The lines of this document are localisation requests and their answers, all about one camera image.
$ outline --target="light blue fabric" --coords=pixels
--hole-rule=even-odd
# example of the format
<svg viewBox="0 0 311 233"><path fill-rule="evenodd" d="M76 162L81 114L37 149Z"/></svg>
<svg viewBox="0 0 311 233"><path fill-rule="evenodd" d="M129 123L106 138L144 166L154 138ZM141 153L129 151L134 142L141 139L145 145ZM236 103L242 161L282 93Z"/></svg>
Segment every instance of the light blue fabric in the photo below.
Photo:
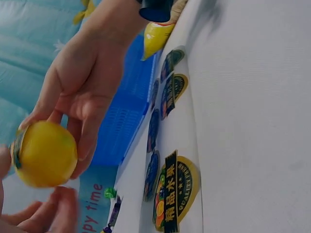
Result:
<svg viewBox="0 0 311 233"><path fill-rule="evenodd" d="M10 143L31 112L44 75L80 28L80 0L0 0L0 143Z"/></svg>

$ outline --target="sticker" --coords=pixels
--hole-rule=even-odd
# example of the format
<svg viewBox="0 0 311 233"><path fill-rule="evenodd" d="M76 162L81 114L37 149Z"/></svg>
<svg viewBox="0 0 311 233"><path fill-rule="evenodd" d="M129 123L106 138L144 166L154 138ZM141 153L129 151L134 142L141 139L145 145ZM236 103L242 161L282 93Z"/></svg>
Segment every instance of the sticker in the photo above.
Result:
<svg viewBox="0 0 311 233"><path fill-rule="evenodd" d="M167 54L162 69L160 80L163 83L168 77L172 76L174 72L172 53Z"/></svg>
<svg viewBox="0 0 311 233"><path fill-rule="evenodd" d="M156 178L160 166L159 152L156 150L152 155L148 165L145 189L144 189L144 201L149 201L155 194Z"/></svg>
<svg viewBox="0 0 311 233"><path fill-rule="evenodd" d="M28 128L25 130L18 130L16 133L16 139L13 141L13 143L10 145L10 151L13 158L13 164L16 167L16 169L21 169L22 165L20 163L20 151L21 146L23 144L24 136L26 134Z"/></svg>
<svg viewBox="0 0 311 233"><path fill-rule="evenodd" d="M161 169L161 174L157 184L157 190L154 199L153 223L158 231L164 231L165 221L165 200L168 196L165 195L165 177L166 165ZM191 208L196 195L199 192L199 171L196 166L187 158L177 156L177 211L178 211L178 224L188 213Z"/></svg>
<svg viewBox="0 0 311 233"><path fill-rule="evenodd" d="M152 152L156 147L156 137L159 131L160 112L155 109L151 114L148 131L147 153Z"/></svg>
<svg viewBox="0 0 311 233"><path fill-rule="evenodd" d="M157 91L159 89L159 79L156 79L154 83L154 87L152 89L152 96L151 96L151 108L150 111L152 111L155 107L156 104L156 96L157 96Z"/></svg>
<svg viewBox="0 0 311 233"><path fill-rule="evenodd" d="M188 87L188 78L183 74L174 75L174 99L177 101Z"/></svg>
<svg viewBox="0 0 311 233"><path fill-rule="evenodd" d="M161 120L175 108L175 103L187 87L188 78L183 74L174 74L166 81L161 98Z"/></svg>
<svg viewBox="0 0 311 233"><path fill-rule="evenodd" d="M161 120L164 120L175 108L173 77L169 77L165 83L161 98Z"/></svg>
<svg viewBox="0 0 311 233"><path fill-rule="evenodd" d="M154 211L152 218L155 228L158 231L163 231L164 227L164 182L165 182L165 169L162 169L156 186Z"/></svg>
<svg viewBox="0 0 311 233"><path fill-rule="evenodd" d="M177 206L177 151L165 158L164 232L179 232Z"/></svg>
<svg viewBox="0 0 311 233"><path fill-rule="evenodd" d="M176 66L185 57L185 53L182 50L173 50L171 53L174 66Z"/></svg>

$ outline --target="white surface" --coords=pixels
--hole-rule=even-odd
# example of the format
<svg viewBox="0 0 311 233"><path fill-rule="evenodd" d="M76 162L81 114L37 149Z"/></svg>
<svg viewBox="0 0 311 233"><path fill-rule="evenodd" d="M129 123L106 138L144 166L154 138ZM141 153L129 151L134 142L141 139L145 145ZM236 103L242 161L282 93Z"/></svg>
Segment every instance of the white surface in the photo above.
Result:
<svg viewBox="0 0 311 233"><path fill-rule="evenodd" d="M309 0L190 0L167 43L188 49L205 233L311 232L310 12ZM123 176L123 232L138 229L145 142Z"/></svg>

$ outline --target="yellow bag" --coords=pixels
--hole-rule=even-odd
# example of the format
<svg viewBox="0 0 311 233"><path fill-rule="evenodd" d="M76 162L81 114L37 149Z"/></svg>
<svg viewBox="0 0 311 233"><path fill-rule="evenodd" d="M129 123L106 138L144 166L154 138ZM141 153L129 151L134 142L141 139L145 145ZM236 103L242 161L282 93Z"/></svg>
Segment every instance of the yellow bag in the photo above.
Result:
<svg viewBox="0 0 311 233"><path fill-rule="evenodd" d="M171 19L168 22L161 24L155 22L148 23L144 33L143 61L164 48L187 2L188 0L174 1L171 10Z"/></svg>
<svg viewBox="0 0 311 233"><path fill-rule="evenodd" d="M144 33L144 56L143 61L162 49L169 39L175 24L161 25L150 22Z"/></svg>

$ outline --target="blue plastic crate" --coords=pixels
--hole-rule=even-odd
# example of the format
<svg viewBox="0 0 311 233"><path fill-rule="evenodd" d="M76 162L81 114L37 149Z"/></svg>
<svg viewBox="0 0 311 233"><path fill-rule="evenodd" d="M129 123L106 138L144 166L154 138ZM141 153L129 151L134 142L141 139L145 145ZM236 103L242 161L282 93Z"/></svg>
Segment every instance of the blue plastic crate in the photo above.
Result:
<svg viewBox="0 0 311 233"><path fill-rule="evenodd" d="M119 165L148 110L157 55L142 62L139 35L125 58L124 76L101 125L92 164Z"/></svg>

